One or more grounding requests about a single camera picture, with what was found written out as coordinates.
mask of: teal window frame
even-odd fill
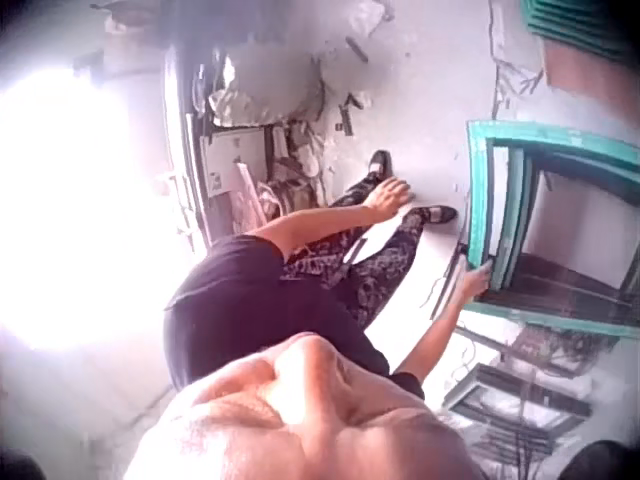
[[[493,222],[493,149],[506,147],[509,154],[503,226],[490,282],[493,290],[511,284],[522,250],[540,177],[531,158],[532,152],[543,148],[545,154],[570,168],[589,167],[640,191],[640,149],[633,145],[588,132],[532,122],[471,121],[467,124],[467,132],[471,162],[468,260],[474,267],[489,257]],[[638,255],[640,253],[636,253],[623,282],[623,290],[640,285]],[[527,312],[482,302],[471,303],[467,310],[517,322],[640,339],[640,328],[628,325]]]

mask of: black top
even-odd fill
[[[181,390],[226,363],[301,332],[321,335],[361,367],[424,398],[418,379],[389,364],[347,310],[313,280],[282,280],[283,257],[247,235],[218,240],[169,303],[165,354]]]

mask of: black flat shoe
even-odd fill
[[[427,207],[427,210],[429,211],[429,220],[427,221],[427,223],[449,223],[458,216],[458,212],[455,208],[446,207],[444,205]]]
[[[378,150],[369,160],[369,173],[374,173],[380,180],[391,176],[391,154],[386,150]]]

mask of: woman's arm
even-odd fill
[[[465,272],[456,285],[445,309],[407,355],[407,358],[400,363],[395,373],[411,373],[421,384],[424,382],[447,348],[463,307],[473,297],[487,290],[490,277],[490,262],[476,270]]]
[[[285,261],[298,248],[354,227],[364,227],[393,218],[409,201],[409,185],[388,178],[378,185],[362,205],[316,208],[294,212],[260,227],[249,235],[274,243]]]

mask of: nose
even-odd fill
[[[344,385],[338,373],[338,352],[318,335],[292,342],[274,362],[273,398],[287,425],[339,428]]]

